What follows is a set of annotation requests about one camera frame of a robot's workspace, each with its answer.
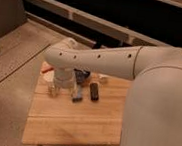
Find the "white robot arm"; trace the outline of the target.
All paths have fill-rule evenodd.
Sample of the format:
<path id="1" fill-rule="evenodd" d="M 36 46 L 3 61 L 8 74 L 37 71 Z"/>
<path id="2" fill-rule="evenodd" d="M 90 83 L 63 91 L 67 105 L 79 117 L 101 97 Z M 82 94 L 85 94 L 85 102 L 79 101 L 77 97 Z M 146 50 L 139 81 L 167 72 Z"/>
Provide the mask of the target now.
<path id="1" fill-rule="evenodd" d="M 69 37 L 49 47 L 45 60 L 59 88 L 71 86 L 74 69 L 131 82 L 119 146 L 182 146 L 182 48 L 79 50 Z"/>

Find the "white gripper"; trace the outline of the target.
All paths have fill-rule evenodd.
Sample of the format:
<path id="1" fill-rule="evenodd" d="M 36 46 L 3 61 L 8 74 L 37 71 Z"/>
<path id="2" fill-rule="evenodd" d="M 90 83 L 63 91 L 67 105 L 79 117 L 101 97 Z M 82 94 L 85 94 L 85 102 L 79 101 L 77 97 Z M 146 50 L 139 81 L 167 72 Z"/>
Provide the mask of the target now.
<path id="1" fill-rule="evenodd" d="M 74 93 L 76 82 L 75 73 L 73 69 L 55 68 L 53 70 L 53 85 L 51 86 L 52 96 L 58 96 L 61 89 L 67 89 L 71 94 Z"/>

